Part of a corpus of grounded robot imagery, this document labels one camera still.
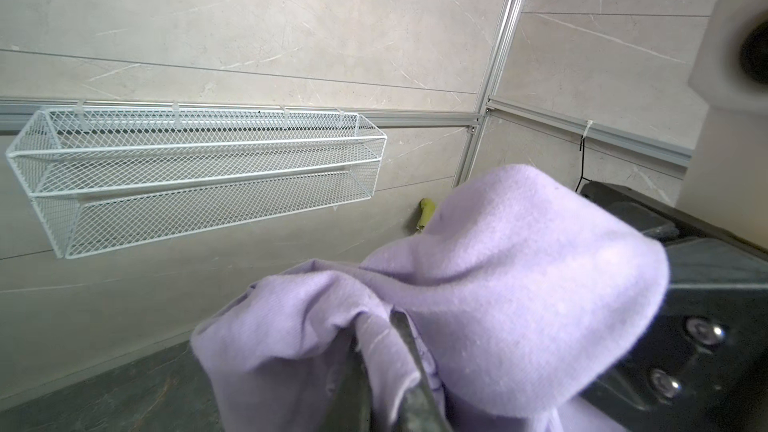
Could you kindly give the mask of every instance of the black cable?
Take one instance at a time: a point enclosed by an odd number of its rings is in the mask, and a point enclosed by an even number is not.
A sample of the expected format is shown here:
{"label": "black cable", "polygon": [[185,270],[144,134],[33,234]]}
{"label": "black cable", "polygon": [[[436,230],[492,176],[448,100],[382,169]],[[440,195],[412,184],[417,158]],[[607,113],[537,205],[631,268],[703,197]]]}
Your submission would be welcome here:
{"label": "black cable", "polygon": [[579,174],[578,184],[576,184],[576,188],[574,189],[574,192],[578,192],[578,188],[581,185],[582,180],[586,180],[587,182],[592,182],[589,178],[584,177],[584,156],[587,153],[586,137],[581,137],[581,140],[579,140],[578,142],[578,149],[581,152],[581,174]]}

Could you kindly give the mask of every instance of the bolt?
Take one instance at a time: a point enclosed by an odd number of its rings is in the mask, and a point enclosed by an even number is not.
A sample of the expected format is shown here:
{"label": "bolt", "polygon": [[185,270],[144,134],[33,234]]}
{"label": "bolt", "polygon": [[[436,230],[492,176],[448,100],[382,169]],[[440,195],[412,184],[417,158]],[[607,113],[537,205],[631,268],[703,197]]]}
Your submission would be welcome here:
{"label": "bolt", "polygon": [[685,322],[685,329],[695,341],[702,345],[718,345],[725,340],[723,328],[704,318],[689,318]]}
{"label": "bolt", "polygon": [[650,386],[668,399],[677,397],[683,391],[680,382],[661,369],[650,370]]}

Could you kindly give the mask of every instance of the fabric fold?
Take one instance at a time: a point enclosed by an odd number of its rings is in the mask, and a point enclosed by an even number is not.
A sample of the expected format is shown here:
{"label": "fabric fold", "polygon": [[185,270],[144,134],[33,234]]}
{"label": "fabric fold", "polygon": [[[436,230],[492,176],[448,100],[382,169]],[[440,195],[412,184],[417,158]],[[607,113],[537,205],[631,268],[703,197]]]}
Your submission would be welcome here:
{"label": "fabric fold", "polygon": [[229,432],[314,430],[354,333],[375,414],[391,424],[419,378],[389,324],[396,307],[456,430],[572,430],[557,408],[629,351],[668,275],[661,244],[507,166],[360,266],[312,260],[252,284],[192,345]]}

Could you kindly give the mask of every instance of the white wire mesh basket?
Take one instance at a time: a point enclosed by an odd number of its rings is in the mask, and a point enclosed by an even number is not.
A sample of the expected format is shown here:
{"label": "white wire mesh basket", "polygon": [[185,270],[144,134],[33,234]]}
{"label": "white wire mesh basket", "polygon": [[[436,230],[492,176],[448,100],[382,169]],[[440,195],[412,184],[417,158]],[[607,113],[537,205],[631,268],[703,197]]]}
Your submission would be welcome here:
{"label": "white wire mesh basket", "polygon": [[6,151],[57,256],[373,196],[386,136],[352,112],[37,111]]}

